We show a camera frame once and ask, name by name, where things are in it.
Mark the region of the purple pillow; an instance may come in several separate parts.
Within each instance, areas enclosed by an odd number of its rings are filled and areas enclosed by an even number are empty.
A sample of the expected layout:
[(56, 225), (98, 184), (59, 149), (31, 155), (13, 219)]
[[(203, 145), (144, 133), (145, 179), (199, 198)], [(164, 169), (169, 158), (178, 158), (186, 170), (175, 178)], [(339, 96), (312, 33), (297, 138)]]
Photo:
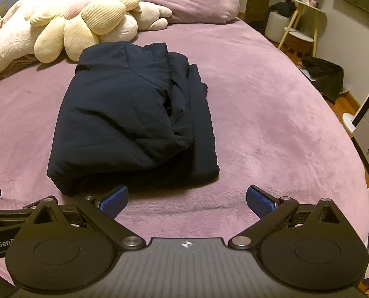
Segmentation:
[(169, 24), (226, 24), (239, 13), (239, 0), (141, 0), (172, 11)]

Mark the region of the yellow-legged side table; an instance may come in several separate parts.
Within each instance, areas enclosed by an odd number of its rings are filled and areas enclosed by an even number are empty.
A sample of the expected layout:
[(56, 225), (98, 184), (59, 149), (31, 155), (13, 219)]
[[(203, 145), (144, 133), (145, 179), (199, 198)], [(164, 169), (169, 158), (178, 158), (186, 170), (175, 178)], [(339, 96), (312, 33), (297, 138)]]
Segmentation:
[(309, 37), (312, 43), (312, 56), (316, 57), (318, 50), (318, 38), (319, 38), (319, 22), (320, 19), (326, 18), (326, 12), (312, 5), (308, 5), (300, 0), (290, 0), (296, 4), (296, 10), (294, 11), (289, 24), (285, 27), (285, 31), (282, 39), (279, 42), (278, 49), (281, 50), (282, 46), (286, 43), (289, 34), (294, 32), (300, 32), (302, 37), (306, 37), (305, 28), (306, 20), (311, 20), (314, 17), (313, 22), (313, 35)]

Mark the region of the dark clothes on stool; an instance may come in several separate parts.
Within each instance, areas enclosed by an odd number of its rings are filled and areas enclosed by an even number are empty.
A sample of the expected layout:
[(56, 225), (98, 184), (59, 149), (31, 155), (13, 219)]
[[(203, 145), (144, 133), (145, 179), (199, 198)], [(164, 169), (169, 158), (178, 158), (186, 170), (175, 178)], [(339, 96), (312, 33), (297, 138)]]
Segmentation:
[(269, 7), (269, 12), (277, 12), (286, 18), (290, 18), (295, 10), (297, 9), (296, 4), (292, 0), (280, 1)]

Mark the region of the black bag on floor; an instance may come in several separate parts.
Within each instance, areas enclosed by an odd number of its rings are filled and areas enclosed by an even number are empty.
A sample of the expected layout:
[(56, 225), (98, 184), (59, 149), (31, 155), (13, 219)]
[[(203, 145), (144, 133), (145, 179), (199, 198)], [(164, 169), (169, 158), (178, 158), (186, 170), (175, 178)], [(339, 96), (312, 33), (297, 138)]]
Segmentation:
[(344, 69), (317, 57), (303, 57), (302, 67), (308, 71), (312, 85), (331, 103), (335, 103), (342, 90)]

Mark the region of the white round stool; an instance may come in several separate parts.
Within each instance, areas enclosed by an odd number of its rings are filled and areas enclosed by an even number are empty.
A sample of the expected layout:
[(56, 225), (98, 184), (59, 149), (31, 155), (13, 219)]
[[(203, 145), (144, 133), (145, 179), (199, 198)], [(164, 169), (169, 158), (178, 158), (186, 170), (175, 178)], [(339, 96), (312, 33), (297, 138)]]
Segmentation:
[(267, 25), (265, 28), (265, 36), (267, 39), (280, 43), (284, 33), (285, 27), (288, 26), (290, 18), (287, 18), (277, 11), (269, 13)]

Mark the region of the white plush bunny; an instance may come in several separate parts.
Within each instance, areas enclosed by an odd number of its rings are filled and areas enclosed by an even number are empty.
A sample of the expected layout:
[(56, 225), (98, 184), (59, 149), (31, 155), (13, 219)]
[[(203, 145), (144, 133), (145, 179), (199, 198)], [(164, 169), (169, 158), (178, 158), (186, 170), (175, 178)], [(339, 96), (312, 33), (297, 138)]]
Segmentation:
[(139, 31), (156, 31), (168, 26), (172, 11), (168, 7), (140, 1), (139, 5), (131, 10), (131, 14), (136, 19)]

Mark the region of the cream flower plush cushion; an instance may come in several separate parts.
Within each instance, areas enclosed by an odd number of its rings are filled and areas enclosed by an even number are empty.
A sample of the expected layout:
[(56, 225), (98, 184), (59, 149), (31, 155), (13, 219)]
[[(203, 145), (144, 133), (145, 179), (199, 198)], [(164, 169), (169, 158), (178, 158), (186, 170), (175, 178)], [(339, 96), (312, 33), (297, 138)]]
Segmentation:
[(37, 7), (29, 17), (42, 31), (34, 44), (41, 63), (53, 62), (62, 51), (74, 62), (100, 42), (129, 42), (138, 31), (130, 11), (140, 0), (58, 0)]

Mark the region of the navy blue jacket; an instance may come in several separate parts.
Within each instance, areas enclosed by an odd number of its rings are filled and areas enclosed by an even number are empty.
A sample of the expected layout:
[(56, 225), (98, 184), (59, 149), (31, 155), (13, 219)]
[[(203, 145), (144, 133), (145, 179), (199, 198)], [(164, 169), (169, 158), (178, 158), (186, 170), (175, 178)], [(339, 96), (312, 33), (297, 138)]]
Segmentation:
[(69, 196), (215, 180), (207, 92), (198, 67), (162, 42), (86, 48), (59, 110), (49, 178)]

